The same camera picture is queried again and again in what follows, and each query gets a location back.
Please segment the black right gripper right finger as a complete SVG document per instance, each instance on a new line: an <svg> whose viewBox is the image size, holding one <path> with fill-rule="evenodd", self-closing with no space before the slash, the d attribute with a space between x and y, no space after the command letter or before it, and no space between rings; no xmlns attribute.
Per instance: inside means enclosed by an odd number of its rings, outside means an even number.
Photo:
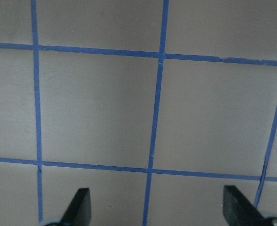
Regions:
<svg viewBox="0 0 277 226"><path fill-rule="evenodd" d="M236 186L223 188L223 216L229 226L270 225L270 221L262 216Z"/></svg>

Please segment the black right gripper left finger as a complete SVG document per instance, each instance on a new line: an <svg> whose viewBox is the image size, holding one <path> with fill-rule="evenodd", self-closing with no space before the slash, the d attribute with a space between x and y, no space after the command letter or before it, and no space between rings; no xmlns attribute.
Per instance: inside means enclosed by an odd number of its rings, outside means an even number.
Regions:
<svg viewBox="0 0 277 226"><path fill-rule="evenodd" d="M89 188L79 188L59 221L60 226L88 226L92 218Z"/></svg>

